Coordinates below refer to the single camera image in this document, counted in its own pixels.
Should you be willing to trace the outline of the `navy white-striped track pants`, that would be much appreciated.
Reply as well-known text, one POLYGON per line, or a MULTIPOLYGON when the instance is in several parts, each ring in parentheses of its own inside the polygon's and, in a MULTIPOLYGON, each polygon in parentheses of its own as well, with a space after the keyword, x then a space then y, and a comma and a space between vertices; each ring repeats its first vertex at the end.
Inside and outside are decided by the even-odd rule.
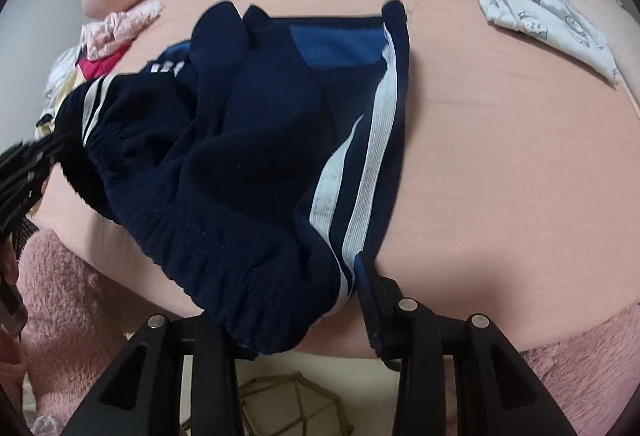
POLYGON ((241 346, 296 347, 381 248, 405 153, 409 34, 360 18, 209 8, 191 37, 63 102, 81 198, 241 346))

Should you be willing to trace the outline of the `cream yellow garment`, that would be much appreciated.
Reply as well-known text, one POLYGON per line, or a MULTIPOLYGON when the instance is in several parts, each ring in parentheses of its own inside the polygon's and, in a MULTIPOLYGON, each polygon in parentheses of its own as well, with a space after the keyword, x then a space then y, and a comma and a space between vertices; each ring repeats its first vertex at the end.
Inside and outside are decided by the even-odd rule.
POLYGON ((44 107, 35 125, 35 139, 40 140, 54 130, 55 117, 66 96, 78 86, 85 84, 86 78, 78 65, 55 67, 51 70, 44 90, 44 107))

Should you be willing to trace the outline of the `pink fuzzy sleeve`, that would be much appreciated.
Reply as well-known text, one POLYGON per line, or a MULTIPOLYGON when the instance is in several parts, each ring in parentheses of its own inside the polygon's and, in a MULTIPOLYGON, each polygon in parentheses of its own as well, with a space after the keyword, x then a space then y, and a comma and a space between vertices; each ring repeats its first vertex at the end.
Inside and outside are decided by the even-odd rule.
POLYGON ((73 254, 51 230, 24 246, 17 287, 28 310, 22 332, 37 435, 58 435, 94 383, 151 315, 151 304, 73 254))

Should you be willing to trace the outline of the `magenta garment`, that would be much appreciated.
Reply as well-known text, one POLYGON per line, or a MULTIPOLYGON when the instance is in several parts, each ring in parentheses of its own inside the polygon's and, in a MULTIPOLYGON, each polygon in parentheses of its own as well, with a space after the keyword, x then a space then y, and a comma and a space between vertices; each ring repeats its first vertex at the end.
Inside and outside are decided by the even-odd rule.
POLYGON ((85 80, 98 78, 100 76, 111 73, 113 68, 122 59, 126 52, 130 49, 131 44, 125 44, 125 46, 117 49, 113 54, 99 58, 99 60, 91 61, 85 55, 81 55, 78 60, 77 66, 81 71, 85 80))

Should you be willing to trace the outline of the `pink patterned garment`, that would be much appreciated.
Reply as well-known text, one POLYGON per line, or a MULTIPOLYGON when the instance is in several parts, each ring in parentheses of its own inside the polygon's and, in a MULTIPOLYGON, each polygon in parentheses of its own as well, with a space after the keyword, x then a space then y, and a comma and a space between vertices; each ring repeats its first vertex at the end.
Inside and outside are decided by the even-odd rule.
POLYGON ((152 0, 129 11, 111 12, 102 21, 81 26, 79 46, 89 61, 102 60, 131 44, 160 18, 163 10, 160 0, 152 0))

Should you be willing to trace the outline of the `pink bed sheet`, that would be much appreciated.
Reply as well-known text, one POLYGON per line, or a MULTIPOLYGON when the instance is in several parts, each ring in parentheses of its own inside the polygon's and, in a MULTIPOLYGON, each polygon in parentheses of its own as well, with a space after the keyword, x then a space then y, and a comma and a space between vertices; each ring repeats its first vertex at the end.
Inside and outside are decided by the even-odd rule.
MULTIPOLYGON (((119 62, 139 70, 220 0, 162 0, 119 62)), ((230 0, 271 15, 359 15, 386 0, 230 0)), ((401 0, 411 87, 378 266, 434 312, 488 315, 518 349, 565 340, 639 298, 639 118, 611 86, 476 0, 401 0)))

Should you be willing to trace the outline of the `grey printed folded garment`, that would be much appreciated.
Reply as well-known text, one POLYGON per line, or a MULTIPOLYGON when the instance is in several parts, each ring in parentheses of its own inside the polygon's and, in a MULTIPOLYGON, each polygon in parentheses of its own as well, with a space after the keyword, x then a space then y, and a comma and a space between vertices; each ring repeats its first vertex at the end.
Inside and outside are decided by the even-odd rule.
POLYGON ((591 67, 614 84, 617 67, 605 34, 570 0, 477 0, 486 20, 521 32, 591 67))

